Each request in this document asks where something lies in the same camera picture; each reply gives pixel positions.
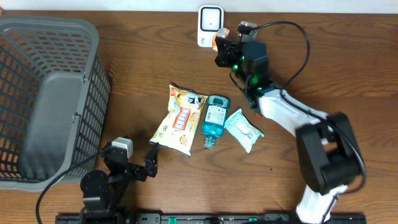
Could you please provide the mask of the yellow snack bag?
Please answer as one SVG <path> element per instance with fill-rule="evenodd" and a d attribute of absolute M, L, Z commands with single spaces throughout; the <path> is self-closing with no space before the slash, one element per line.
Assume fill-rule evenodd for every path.
<path fill-rule="evenodd" d="M 155 134 L 149 140 L 188 157 L 208 95 L 169 85 L 168 114 L 162 120 Z"/>

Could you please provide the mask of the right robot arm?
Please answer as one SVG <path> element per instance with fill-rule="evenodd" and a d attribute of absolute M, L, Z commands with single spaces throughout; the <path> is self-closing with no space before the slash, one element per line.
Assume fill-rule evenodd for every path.
<path fill-rule="evenodd" d="M 351 123 L 344 113 L 328 115 L 292 98 L 269 76 L 267 47 L 250 41 L 237 42 L 217 35 L 213 48 L 217 66 L 230 68 L 231 79 L 248 106 L 271 119 L 296 139 L 300 170 L 306 183 L 295 209 L 300 223 L 326 223 L 338 197 L 348 193 L 366 168 Z"/>

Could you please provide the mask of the light green wet wipes pack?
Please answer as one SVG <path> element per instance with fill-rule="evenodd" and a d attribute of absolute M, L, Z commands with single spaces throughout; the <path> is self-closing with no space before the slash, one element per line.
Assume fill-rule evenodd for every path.
<path fill-rule="evenodd" d="M 241 108 L 226 120 L 224 127 L 238 140 L 247 153 L 251 152 L 259 137 L 264 137 L 264 133 L 248 121 Z"/>

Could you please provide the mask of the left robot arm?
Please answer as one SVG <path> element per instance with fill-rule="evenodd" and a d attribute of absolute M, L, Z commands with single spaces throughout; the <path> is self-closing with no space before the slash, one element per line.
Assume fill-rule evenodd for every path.
<path fill-rule="evenodd" d="M 80 212 L 80 223 L 135 223 L 134 216 L 119 206 L 125 191 L 131 183 L 144 182 L 155 177 L 158 169 L 160 145 L 153 148 L 144 158 L 145 165 L 128 162 L 132 156 L 132 141 L 122 142 L 119 138 L 100 151 L 100 156 L 109 169 L 109 173 L 93 170 L 80 182 L 84 207 Z"/>

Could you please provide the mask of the blue mouthwash bottle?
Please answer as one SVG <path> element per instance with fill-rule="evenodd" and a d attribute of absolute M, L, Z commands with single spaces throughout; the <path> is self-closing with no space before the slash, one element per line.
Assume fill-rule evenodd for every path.
<path fill-rule="evenodd" d="M 205 118 L 201 132 L 205 135 L 205 150 L 211 150 L 217 139 L 224 134 L 224 124 L 230 108 L 230 99 L 224 96 L 211 95 L 208 98 Z"/>

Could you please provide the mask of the orange snack bar wrapper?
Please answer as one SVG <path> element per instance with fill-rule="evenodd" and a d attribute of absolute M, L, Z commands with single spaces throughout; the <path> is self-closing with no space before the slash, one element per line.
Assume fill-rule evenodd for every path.
<path fill-rule="evenodd" d="M 228 35 L 229 35 L 229 29 L 227 29 L 225 27 L 220 28 L 216 32 L 216 34 L 215 34 L 215 36 L 213 37 L 213 40 L 212 40 L 212 49 L 215 52 L 218 52 L 217 41 L 227 39 Z"/>

